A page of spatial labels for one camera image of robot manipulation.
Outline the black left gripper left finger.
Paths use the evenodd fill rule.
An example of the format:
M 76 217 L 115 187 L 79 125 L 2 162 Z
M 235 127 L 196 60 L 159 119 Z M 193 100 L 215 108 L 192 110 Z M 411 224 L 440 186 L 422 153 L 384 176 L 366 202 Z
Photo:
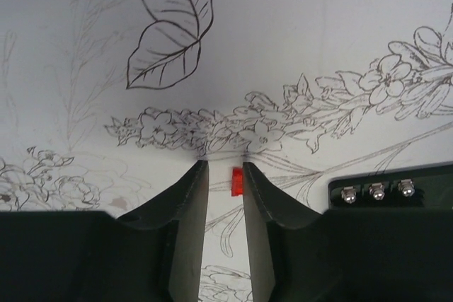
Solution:
M 176 183 L 118 218 L 129 233 L 120 301 L 197 301 L 209 165 L 197 161 Z

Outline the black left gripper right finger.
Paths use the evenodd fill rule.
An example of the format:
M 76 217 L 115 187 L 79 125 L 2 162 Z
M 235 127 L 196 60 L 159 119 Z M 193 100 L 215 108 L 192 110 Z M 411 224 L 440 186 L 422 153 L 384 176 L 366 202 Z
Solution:
M 254 301 L 317 301 L 323 270 L 320 214 L 243 164 L 243 207 Z

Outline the red blade fuse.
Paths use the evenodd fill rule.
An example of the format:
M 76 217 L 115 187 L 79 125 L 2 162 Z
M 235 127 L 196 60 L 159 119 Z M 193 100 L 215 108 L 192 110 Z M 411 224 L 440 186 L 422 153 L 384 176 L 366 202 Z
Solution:
M 243 195 L 243 168 L 233 167 L 231 174 L 231 196 Z

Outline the black fuse box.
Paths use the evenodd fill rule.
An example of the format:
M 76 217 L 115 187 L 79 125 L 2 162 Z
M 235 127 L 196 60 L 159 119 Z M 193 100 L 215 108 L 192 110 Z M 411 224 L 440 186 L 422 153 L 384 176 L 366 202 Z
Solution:
M 452 211 L 452 163 L 418 165 L 335 178 L 327 210 L 424 209 Z

